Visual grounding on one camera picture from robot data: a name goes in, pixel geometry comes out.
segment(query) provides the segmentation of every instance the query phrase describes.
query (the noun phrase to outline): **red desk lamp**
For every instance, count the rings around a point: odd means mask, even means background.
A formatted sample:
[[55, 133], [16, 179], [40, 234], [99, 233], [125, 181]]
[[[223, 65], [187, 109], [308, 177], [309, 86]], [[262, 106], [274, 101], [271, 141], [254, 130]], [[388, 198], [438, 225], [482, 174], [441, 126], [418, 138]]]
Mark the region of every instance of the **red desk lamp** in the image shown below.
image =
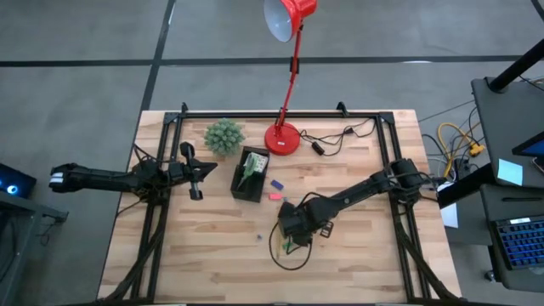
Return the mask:
[[287, 106], [291, 97], [292, 86], [298, 74], [298, 50], [303, 30], [303, 19], [317, 9], [317, 0], [264, 0], [264, 18], [272, 34], [283, 43], [289, 42], [297, 33], [295, 54], [291, 57], [291, 78], [286, 100], [281, 108], [280, 118], [264, 134], [264, 143], [270, 152], [276, 155], [289, 155], [300, 144], [298, 130], [290, 123], [285, 123]]

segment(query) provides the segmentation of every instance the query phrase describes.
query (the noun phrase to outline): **blue keyboard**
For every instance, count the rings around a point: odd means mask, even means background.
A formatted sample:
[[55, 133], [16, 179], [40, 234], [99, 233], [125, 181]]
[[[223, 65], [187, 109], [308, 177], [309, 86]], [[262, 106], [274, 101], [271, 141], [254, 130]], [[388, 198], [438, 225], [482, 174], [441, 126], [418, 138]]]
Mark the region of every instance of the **blue keyboard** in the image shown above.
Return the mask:
[[544, 266], [544, 216], [493, 222], [508, 269]]

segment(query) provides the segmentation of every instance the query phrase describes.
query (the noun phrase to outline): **blue light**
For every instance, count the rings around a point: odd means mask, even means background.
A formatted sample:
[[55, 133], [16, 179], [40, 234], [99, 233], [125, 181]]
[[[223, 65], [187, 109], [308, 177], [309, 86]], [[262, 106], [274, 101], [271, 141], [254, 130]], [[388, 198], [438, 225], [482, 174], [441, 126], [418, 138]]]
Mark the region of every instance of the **blue light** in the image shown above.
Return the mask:
[[8, 187], [8, 193], [9, 193], [10, 195], [16, 194], [17, 191], [19, 191], [19, 188], [17, 188], [17, 186], [15, 186], [15, 185], [10, 185], [10, 186]]

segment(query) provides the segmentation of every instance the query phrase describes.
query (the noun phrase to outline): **black container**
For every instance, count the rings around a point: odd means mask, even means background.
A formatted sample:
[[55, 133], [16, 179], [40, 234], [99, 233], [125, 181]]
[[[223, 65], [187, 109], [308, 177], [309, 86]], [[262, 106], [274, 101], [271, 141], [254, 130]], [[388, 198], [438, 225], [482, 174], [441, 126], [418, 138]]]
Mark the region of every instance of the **black container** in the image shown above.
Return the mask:
[[235, 176], [232, 178], [230, 192], [235, 199], [259, 203], [261, 201], [261, 195], [263, 194], [264, 179], [266, 179], [266, 171], [269, 167], [268, 163], [262, 173], [253, 173], [252, 176], [247, 178], [240, 188], [237, 189], [241, 178], [244, 176], [244, 162], [246, 162], [249, 153], [252, 152], [268, 157], [270, 162], [270, 153], [268, 150], [245, 146], [244, 150], [241, 152], [240, 164], [236, 166]]

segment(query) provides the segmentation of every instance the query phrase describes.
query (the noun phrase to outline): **lamp shade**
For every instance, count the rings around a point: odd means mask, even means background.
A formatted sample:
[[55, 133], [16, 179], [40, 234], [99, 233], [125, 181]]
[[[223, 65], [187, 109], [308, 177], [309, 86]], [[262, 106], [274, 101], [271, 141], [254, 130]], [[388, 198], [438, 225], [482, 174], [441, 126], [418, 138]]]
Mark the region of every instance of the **lamp shade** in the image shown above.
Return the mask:
[[264, 18], [272, 34], [286, 43], [316, 8], [317, 0], [264, 0]]

